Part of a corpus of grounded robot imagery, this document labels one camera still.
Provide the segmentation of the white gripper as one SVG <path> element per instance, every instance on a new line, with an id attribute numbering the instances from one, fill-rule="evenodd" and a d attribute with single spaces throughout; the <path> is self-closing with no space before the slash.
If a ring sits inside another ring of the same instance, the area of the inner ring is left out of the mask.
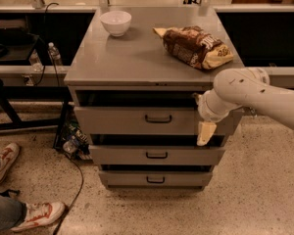
<path id="1" fill-rule="evenodd" d="M 239 105 L 223 100 L 215 90 L 208 90 L 204 94 L 193 93 L 192 97 L 198 105 L 198 113 L 204 121 L 198 123 L 197 145 L 205 146 L 214 135 L 217 125 Z"/>

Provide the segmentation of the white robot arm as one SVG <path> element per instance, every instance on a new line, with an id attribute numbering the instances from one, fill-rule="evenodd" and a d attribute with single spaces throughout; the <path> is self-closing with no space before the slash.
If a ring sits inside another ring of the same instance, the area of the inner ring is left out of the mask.
<path id="1" fill-rule="evenodd" d="M 294 130 L 294 90 L 270 85 L 270 77 L 261 68 L 227 69 L 214 78 L 213 88 L 194 93 L 201 120 L 197 145 L 206 145 L 217 123 L 233 110 L 252 108 Z"/>

